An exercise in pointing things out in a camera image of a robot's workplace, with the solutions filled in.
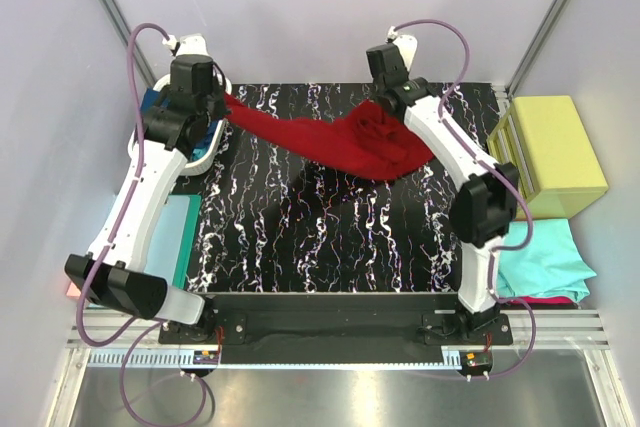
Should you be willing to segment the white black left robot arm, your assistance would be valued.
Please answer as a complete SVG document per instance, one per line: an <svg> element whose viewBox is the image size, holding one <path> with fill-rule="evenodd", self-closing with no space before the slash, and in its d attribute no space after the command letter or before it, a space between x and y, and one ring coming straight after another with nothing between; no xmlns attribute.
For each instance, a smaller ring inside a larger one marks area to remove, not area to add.
<svg viewBox="0 0 640 427"><path fill-rule="evenodd" d="M174 58L169 84L141 115L130 168L103 230L86 254L70 255L64 266L83 299L132 317L181 323L196 343L216 329L204 299L146 273L145 266L170 190L209 126L228 113L215 66L205 54Z"/></svg>

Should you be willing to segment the red t-shirt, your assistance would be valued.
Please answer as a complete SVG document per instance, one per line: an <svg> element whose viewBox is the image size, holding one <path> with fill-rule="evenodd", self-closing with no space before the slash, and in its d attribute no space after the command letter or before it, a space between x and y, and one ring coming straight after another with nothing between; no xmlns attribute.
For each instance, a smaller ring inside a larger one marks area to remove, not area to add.
<svg viewBox="0 0 640 427"><path fill-rule="evenodd" d="M332 122L279 119L226 95L227 119L237 127L324 167L374 181L402 178L435 158L402 122L366 100Z"/></svg>

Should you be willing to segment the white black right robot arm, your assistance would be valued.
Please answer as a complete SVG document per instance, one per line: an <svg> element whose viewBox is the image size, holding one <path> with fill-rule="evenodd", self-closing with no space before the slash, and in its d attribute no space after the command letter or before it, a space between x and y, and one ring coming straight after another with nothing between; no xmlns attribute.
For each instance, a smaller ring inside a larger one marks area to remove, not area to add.
<svg viewBox="0 0 640 427"><path fill-rule="evenodd" d="M476 343L499 314L497 265L517 210L518 170L473 142L425 79L409 77L407 49L387 42L368 49L366 57L375 100L432 151L457 189L448 214L462 248L454 331L463 342Z"/></svg>

